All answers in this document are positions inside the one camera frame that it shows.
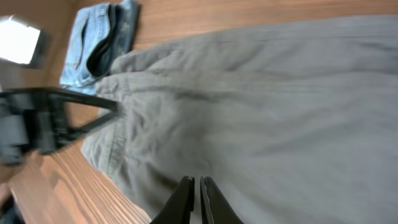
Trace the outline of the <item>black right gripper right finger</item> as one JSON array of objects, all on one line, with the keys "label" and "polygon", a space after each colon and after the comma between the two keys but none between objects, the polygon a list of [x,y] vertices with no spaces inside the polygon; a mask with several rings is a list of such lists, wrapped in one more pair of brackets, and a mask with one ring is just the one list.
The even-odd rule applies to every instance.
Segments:
[{"label": "black right gripper right finger", "polygon": [[200,179],[202,224],[243,224],[211,177]]}]

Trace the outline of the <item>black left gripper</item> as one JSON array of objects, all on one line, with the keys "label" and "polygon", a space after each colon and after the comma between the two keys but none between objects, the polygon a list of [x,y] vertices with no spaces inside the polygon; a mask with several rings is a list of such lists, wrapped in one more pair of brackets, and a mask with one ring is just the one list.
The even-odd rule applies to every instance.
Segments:
[{"label": "black left gripper", "polygon": [[[108,110],[80,127],[69,125],[65,103]],[[34,150],[51,154],[119,115],[116,101],[57,88],[1,93],[1,164],[17,165]]]}]

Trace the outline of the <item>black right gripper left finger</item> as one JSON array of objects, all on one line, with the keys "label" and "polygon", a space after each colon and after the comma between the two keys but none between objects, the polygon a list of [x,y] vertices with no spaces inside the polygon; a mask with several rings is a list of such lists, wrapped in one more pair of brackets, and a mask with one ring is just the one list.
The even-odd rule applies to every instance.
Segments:
[{"label": "black right gripper left finger", "polygon": [[194,201],[195,178],[184,176],[150,224],[189,224]]}]

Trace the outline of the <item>grey cotton shorts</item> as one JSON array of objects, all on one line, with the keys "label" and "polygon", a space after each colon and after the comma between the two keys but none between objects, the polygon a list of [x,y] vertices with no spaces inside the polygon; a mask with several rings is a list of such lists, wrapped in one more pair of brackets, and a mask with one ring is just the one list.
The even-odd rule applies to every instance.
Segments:
[{"label": "grey cotton shorts", "polygon": [[155,217],[210,176],[244,223],[397,222],[397,16],[196,35],[118,57],[85,159]]}]

